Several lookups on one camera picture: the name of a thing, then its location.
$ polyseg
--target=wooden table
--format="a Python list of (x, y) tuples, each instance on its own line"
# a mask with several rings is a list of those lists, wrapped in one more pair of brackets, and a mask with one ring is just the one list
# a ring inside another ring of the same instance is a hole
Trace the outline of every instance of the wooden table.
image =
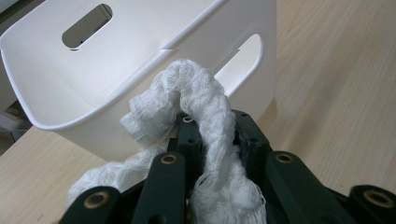
[[(259, 120), (344, 194), (396, 192), (396, 2), (279, 0), (276, 98)], [(105, 161), (32, 128), (0, 158), (0, 223), (52, 223), (65, 194)]]

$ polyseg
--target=light wood tabletop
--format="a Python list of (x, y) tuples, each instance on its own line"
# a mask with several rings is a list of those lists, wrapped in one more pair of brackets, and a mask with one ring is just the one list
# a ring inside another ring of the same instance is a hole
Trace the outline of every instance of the light wood tabletop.
[[(258, 121), (343, 194), (396, 193), (396, 1), (278, 0), (276, 97)], [(0, 157), (0, 223), (53, 223), (65, 194), (105, 161), (32, 128)]]

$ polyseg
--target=white towel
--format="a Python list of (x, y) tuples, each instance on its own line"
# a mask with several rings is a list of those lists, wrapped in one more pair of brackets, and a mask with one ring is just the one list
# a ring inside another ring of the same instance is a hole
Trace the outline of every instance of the white towel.
[(120, 123), (141, 149), (125, 162), (110, 162), (84, 174), (69, 190), (68, 205), (86, 189), (111, 186), (124, 191), (145, 178), (152, 159), (166, 150), (177, 114), (183, 111), (197, 121), (206, 149), (204, 173), (191, 196), (194, 222), (266, 223), (265, 200), (246, 178), (239, 148), (233, 145), (234, 114), (209, 71), (189, 60), (175, 61), (147, 91), (131, 99), (130, 108)]

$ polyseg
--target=white container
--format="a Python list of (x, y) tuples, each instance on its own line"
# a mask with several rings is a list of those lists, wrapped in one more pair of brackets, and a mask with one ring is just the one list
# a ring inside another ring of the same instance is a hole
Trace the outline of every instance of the white container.
[[(100, 4), (111, 7), (111, 20), (67, 47), (63, 33)], [(48, 0), (11, 26), (0, 46), (36, 127), (121, 161), (138, 150), (120, 125), (128, 101), (174, 60), (216, 74), (234, 109), (254, 119), (263, 113), (275, 94), (276, 0)]]

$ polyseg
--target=oval cutout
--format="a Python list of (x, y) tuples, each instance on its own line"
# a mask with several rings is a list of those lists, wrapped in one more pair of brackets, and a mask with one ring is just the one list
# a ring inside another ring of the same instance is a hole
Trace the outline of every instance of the oval cutout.
[(256, 69), (262, 57), (262, 40), (252, 35), (216, 74), (215, 79), (224, 87), (224, 94), (230, 97)]
[(71, 50), (75, 50), (108, 23), (112, 16), (111, 7), (101, 4), (67, 29), (62, 35), (62, 41)]

